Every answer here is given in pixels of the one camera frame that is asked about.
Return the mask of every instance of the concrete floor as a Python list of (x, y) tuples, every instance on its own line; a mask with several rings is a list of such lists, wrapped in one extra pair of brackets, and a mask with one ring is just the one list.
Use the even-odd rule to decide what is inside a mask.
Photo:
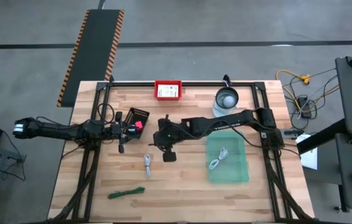
[[(98, 0), (0, 0), (0, 44), (75, 42), (85, 10)], [(352, 40), (352, 0), (194, 0), (108, 1), (105, 9), (125, 9), (121, 42)], [(14, 120), (46, 116), (68, 123), (71, 109), (57, 108), (72, 49), (0, 50), (0, 128), (11, 132)], [(350, 46), (200, 47), (118, 49), (117, 80), (269, 80), (287, 69), (315, 74), (335, 67), (335, 57), (352, 55)], [(310, 94), (335, 72), (317, 76), (297, 94)], [(287, 83), (291, 77), (282, 77)], [(343, 117), (339, 93), (307, 132), (319, 131)], [(0, 188), (0, 223), (46, 218), (63, 141), (35, 138), (14, 143), (23, 154), (26, 182), (8, 179)], [(351, 213), (336, 213), (337, 186), (307, 180), (315, 215), (320, 220), (351, 222)]]

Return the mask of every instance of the red box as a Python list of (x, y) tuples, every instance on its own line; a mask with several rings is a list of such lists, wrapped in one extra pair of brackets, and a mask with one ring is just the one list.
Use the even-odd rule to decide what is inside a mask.
[[(177, 85), (178, 86), (178, 96), (158, 96), (158, 85)], [(181, 80), (155, 80), (155, 90), (154, 97), (157, 100), (179, 100), (181, 98)]]

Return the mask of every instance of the white label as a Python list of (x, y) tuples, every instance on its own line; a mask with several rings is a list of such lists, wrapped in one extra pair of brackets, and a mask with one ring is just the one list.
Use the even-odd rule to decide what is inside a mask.
[(178, 97), (178, 85), (158, 85), (158, 97)]

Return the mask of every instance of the green rope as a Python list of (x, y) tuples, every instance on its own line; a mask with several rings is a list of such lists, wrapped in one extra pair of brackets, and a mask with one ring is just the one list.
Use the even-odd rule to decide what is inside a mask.
[(137, 187), (134, 190), (127, 190), (127, 191), (124, 191), (124, 192), (114, 192), (114, 193), (108, 195), (108, 198), (109, 199), (114, 199), (114, 198), (121, 197), (121, 196), (124, 196), (124, 195), (142, 194), (142, 193), (144, 193), (144, 190), (145, 190), (144, 187)]

